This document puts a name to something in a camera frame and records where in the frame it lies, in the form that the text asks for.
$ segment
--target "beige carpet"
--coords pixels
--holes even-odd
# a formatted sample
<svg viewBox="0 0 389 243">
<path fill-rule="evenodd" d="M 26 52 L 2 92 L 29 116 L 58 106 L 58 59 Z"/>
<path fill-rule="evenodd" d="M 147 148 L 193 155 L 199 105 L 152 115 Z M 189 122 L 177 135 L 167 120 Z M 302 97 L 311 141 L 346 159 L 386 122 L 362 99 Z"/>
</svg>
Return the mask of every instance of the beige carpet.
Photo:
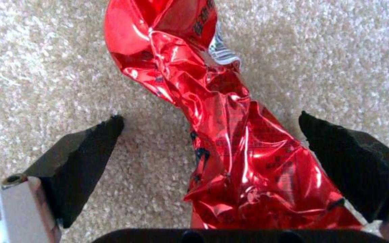
<svg viewBox="0 0 389 243">
<path fill-rule="evenodd" d="M 301 110 L 389 145 L 389 1 L 216 0 L 242 74 L 296 137 Z M 194 167 L 179 110 L 122 76 L 106 0 L 0 0 L 0 182 L 64 134 L 120 113 L 127 126 L 65 242 L 119 228 L 188 227 Z"/>
</svg>

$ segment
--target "screw hole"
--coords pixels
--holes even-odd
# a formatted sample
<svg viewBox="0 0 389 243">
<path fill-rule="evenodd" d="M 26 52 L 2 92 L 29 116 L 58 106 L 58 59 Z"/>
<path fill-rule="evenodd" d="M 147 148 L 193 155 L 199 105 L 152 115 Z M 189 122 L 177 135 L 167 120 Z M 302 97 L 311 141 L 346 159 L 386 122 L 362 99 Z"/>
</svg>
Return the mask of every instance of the screw hole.
<svg viewBox="0 0 389 243">
<path fill-rule="evenodd" d="M 181 243 L 204 243 L 204 238 L 198 232 L 185 231 Z"/>
</svg>

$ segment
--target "crumpled wrapper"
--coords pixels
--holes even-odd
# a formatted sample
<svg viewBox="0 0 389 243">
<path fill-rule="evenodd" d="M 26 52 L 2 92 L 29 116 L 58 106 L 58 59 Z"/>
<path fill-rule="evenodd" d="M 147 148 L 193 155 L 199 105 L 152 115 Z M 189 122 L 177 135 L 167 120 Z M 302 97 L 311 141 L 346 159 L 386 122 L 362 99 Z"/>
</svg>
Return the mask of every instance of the crumpled wrapper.
<svg viewBox="0 0 389 243">
<path fill-rule="evenodd" d="M 111 0 L 104 27 L 123 74 L 191 124 L 192 227 L 361 227 L 312 153 L 251 98 L 213 0 Z"/>
</svg>

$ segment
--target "shiny red packaging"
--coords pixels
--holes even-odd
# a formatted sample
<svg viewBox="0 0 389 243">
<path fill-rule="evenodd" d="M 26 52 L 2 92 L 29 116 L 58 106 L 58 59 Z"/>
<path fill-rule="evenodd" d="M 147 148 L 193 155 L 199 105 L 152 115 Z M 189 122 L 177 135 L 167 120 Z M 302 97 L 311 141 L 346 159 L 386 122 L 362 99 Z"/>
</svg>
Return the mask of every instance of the shiny red packaging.
<svg viewBox="0 0 389 243">
<path fill-rule="evenodd" d="M 252 100 L 213 0 L 111 0 L 104 25 L 123 74 L 191 124 L 192 227 L 361 227 L 312 153 Z"/>
</svg>

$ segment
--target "white label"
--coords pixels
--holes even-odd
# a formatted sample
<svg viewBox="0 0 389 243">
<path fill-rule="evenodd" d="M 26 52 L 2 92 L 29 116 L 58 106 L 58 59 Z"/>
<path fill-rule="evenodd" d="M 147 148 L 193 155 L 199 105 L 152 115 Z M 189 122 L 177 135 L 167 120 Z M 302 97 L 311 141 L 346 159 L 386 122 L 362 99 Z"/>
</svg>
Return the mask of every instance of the white label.
<svg viewBox="0 0 389 243">
<path fill-rule="evenodd" d="M 208 48 L 208 52 L 211 57 L 220 65 L 227 65 L 234 61 L 241 62 L 240 58 L 233 53 L 233 51 L 229 50 L 223 43 L 223 39 L 221 37 L 221 28 L 220 22 L 217 21 L 216 25 L 216 33 L 213 37 L 213 40 L 210 43 L 210 47 Z"/>
</svg>

